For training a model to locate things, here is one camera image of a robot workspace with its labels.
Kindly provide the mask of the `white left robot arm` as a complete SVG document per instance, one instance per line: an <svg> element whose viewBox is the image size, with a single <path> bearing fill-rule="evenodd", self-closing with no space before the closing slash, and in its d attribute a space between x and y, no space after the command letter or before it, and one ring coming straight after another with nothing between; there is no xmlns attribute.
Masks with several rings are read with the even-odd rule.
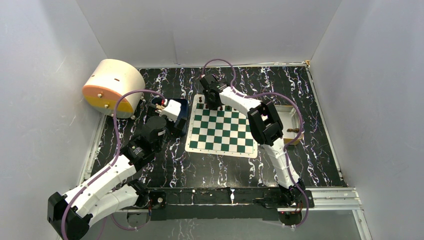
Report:
<svg viewBox="0 0 424 240"><path fill-rule="evenodd" d="M64 240L80 240L99 220L127 207L151 209L160 198L135 179L124 180L152 162L170 138L167 120L152 116L140 134L122 146L95 175L64 194L48 198L47 221Z"/></svg>

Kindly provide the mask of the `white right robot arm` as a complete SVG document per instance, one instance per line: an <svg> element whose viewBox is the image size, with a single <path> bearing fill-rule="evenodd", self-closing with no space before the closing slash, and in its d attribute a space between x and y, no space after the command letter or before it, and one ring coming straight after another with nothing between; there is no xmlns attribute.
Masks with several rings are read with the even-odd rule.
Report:
<svg viewBox="0 0 424 240"><path fill-rule="evenodd" d="M272 101L261 101L233 90L228 83L217 80L214 75L203 75L200 83L205 102L211 110L226 105L247 117L251 135L264 148L276 171L281 203L295 207L303 197L305 185L288 157L283 123Z"/></svg>

